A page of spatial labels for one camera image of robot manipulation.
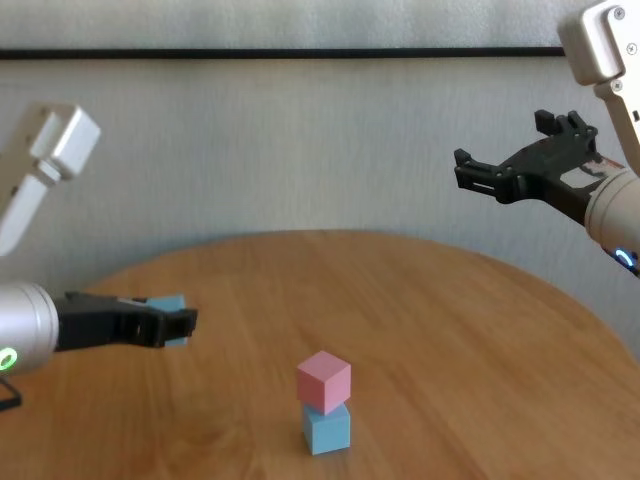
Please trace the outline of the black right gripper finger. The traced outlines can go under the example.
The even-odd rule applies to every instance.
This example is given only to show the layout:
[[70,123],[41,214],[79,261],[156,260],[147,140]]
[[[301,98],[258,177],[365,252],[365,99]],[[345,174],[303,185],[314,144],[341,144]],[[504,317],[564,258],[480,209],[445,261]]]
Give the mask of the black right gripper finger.
[[555,115],[544,109],[534,112],[536,130],[543,135],[561,135],[570,131],[570,123],[564,115]]
[[504,185],[496,167],[476,161],[463,149],[454,151],[454,174],[458,187],[504,200]]

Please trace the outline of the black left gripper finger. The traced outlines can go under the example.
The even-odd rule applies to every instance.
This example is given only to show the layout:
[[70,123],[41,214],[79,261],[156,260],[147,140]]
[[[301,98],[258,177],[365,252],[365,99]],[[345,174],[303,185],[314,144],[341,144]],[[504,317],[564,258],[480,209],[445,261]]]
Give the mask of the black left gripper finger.
[[170,312],[165,329],[164,346],[184,346],[194,333],[198,320],[198,311],[182,309]]

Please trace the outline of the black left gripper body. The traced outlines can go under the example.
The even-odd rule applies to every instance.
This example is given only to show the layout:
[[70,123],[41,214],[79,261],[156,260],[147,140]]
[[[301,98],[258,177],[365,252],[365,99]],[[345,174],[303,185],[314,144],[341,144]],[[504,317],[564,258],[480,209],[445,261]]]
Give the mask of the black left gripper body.
[[164,314],[145,302],[68,292],[54,299],[58,314],[56,350],[111,344],[161,348]]

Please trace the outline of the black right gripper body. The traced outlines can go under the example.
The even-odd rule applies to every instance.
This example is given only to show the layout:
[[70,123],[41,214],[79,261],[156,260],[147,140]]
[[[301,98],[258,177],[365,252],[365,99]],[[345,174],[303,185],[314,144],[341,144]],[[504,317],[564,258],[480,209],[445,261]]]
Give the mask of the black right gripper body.
[[502,175],[504,200],[511,204],[539,200],[579,224],[589,201],[605,179],[621,172],[623,166],[596,148],[598,130],[577,113],[564,115],[570,131],[544,135],[512,155],[497,167]]

